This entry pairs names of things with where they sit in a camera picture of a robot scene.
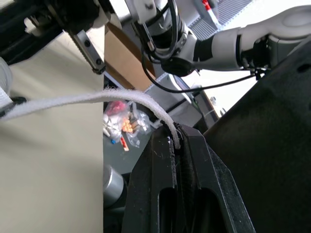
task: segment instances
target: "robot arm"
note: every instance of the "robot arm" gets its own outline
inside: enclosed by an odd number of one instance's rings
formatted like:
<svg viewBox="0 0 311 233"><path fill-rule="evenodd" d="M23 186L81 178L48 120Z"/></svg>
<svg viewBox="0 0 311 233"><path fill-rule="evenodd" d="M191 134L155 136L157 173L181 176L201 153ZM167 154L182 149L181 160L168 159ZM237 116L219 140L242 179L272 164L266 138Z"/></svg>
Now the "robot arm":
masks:
<svg viewBox="0 0 311 233"><path fill-rule="evenodd" d="M208 3L217 7L216 0ZM64 30L98 74L104 71L104 62L85 31L113 19L119 26L133 22L148 55L160 60L166 72L178 76L196 69L269 69L311 34L311 5L289 9L245 28L220 31L204 41L187 28L174 0L66 0L62 4L56 0L15 0L0 9L0 18L0 57L7 64L30 58ZM25 32L25 18L32 21L39 35Z"/></svg>
<svg viewBox="0 0 311 233"><path fill-rule="evenodd" d="M204 41L188 31L180 52L161 64L166 72L178 76L186 76L195 69L269 69L309 35L311 5L299 6L245 28L220 31Z"/></svg>

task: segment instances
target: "plastic bag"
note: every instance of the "plastic bag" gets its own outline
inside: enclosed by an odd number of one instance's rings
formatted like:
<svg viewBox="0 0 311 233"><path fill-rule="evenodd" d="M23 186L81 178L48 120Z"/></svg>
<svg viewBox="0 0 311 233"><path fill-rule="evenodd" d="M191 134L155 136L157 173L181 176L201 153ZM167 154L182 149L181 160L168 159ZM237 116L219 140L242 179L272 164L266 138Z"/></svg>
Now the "plastic bag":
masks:
<svg viewBox="0 0 311 233"><path fill-rule="evenodd" d="M138 135L148 134L151 131L151 128L149 117L143 111L138 110L135 103L132 104L132 112L130 113L130 124L133 132L126 133L127 139L133 147L139 148L140 140L138 138Z"/></svg>
<svg viewBox="0 0 311 233"><path fill-rule="evenodd" d="M103 115L103 133L112 143L120 141L122 126L129 117L129 106L125 101L110 102Z"/></svg>

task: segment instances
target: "black panel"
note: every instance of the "black panel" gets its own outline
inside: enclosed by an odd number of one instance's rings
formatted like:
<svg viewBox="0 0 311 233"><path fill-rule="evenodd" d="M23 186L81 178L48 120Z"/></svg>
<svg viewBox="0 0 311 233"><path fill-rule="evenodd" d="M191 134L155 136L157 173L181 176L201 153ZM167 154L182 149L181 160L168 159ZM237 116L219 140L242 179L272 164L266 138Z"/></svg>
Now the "black panel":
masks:
<svg viewBox="0 0 311 233"><path fill-rule="evenodd" d="M311 42L205 137L231 170L258 233L311 232Z"/></svg>

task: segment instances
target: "screw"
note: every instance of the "screw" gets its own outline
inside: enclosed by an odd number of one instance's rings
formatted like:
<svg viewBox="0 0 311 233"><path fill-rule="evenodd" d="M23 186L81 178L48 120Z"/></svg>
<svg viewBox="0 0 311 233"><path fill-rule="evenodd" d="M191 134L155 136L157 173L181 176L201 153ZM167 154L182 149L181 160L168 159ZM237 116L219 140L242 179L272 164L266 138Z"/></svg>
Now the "screw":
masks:
<svg viewBox="0 0 311 233"><path fill-rule="evenodd" d="M148 9L148 10L152 10L154 8L153 4L145 4L145 7Z"/></svg>
<svg viewBox="0 0 311 233"><path fill-rule="evenodd" d="M89 40L86 40L86 41L84 42L84 45L85 45L86 47L90 47L90 46L91 46L91 42L90 42Z"/></svg>

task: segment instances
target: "black cable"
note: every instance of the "black cable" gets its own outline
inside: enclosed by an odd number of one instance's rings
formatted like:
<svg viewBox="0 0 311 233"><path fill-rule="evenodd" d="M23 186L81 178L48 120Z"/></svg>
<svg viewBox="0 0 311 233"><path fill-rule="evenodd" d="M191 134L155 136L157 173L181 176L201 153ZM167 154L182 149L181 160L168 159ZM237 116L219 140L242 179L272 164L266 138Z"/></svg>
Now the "black cable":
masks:
<svg viewBox="0 0 311 233"><path fill-rule="evenodd" d="M149 61L150 61L151 63L153 63L153 64L161 64L160 61L155 61L154 59L152 59L152 57L151 57L150 54L147 54L147 56L148 56L148 59L149 59Z"/></svg>
<svg viewBox="0 0 311 233"><path fill-rule="evenodd" d="M172 18L172 42L170 48L166 54L160 54L157 51L152 52L152 56L156 59L163 61L168 60L174 54L178 42L178 26L177 26L177 15L175 11L175 3L174 0L168 0L168 6L171 13Z"/></svg>
<svg viewBox="0 0 311 233"><path fill-rule="evenodd" d="M244 81L244 80L246 80L246 79L250 79L250 78L253 78L253 77L254 77L254 75L248 75L248 76L246 76L246 77L243 77L243 78L240 78L240 79L236 79L236 80L232 80L232 81L229 81L229 82L226 82L226 83L220 83L220 84L216 84L216 85L212 85L212 86L204 86L204 87L192 88L192 89L188 89L188 90L173 90L173 89L168 89L168 88L162 86L161 84L158 84L158 83L150 76L150 74L148 73L147 68L146 68L146 64L145 64L145 56L144 56L143 47L141 48L141 54L142 54L142 57L141 57L141 65L142 65L142 68L143 68L145 74L147 75L148 79L149 79L154 85L156 85L157 87L161 88L161 89L164 90L164 91L171 92L171 93L180 94L180 93L187 93L187 92L194 92L194 91L203 91L203 90L207 90L207 89L212 89L212 88L222 87L222 86L226 86L226 85L231 85L231 84L238 83L238 82L241 82L241 81Z"/></svg>
<svg viewBox="0 0 311 233"><path fill-rule="evenodd" d="M169 4L167 3L164 8L152 19L150 19L147 23L146 26L150 27L151 25L155 24L160 18L161 16L168 10L169 8Z"/></svg>

